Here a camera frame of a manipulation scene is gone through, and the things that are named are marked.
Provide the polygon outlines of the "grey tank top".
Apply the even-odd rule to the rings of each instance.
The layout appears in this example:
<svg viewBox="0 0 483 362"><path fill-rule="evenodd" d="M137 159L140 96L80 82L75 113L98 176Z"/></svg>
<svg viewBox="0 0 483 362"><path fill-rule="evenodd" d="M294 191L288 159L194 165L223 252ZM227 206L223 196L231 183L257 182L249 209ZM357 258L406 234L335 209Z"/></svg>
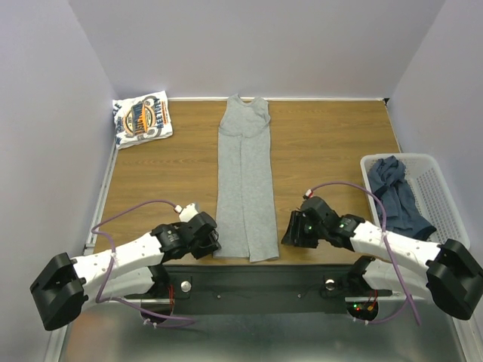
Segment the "grey tank top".
<svg viewBox="0 0 483 362"><path fill-rule="evenodd" d="M218 127L216 258L279 258L268 102L227 99Z"/></svg>

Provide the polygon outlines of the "white printed tank top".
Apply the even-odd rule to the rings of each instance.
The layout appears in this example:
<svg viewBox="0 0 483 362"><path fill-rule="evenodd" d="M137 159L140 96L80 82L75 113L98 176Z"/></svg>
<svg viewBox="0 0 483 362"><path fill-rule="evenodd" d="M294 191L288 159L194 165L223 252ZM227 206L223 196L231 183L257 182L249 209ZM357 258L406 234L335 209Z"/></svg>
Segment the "white printed tank top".
<svg viewBox="0 0 483 362"><path fill-rule="evenodd" d="M115 147L126 149L174 133L168 97L164 90L139 97L112 101Z"/></svg>

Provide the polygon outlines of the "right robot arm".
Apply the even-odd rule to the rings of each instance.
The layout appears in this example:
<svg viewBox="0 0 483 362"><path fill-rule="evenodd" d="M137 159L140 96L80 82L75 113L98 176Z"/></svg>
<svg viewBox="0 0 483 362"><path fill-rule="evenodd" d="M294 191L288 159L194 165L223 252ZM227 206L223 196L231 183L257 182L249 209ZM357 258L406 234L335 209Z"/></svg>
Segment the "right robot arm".
<svg viewBox="0 0 483 362"><path fill-rule="evenodd" d="M463 321L472 317L482 298L482 268L454 239L438 244L385 232L359 216L340 216L312 196L291 212L281 242L316 248L319 241L361 255L347 276L332 279L345 296L381 290L408 293Z"/></svg>

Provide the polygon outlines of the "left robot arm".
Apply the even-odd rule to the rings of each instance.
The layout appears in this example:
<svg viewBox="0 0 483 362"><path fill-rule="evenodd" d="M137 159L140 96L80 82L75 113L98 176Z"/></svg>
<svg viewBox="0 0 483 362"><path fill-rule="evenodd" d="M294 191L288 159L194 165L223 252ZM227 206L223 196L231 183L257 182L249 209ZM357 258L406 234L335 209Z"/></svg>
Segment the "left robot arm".
<svg viewBox="0 0 483 362"><path fill-rule="evenodd" d="M200 212L181 217L179 222L160 224L115 250L53 256L29 288L44 329L65 327L105 300L173 293L164 263L186 254L200 259L218 250L216 228L215 220Z"/></svg>

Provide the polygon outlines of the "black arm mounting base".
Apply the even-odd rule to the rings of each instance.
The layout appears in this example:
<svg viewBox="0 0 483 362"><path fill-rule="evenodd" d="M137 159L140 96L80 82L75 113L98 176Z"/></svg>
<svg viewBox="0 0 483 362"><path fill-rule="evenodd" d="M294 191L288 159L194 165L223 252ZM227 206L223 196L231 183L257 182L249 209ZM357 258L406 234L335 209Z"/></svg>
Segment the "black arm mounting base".
<svg viewBox="0 0 483 362"><path fill-rule="evenodd" d="M160 301L174 288L177 314L346 313L373 289L363 265L166 265L162 279L129 299Z"/></svg>

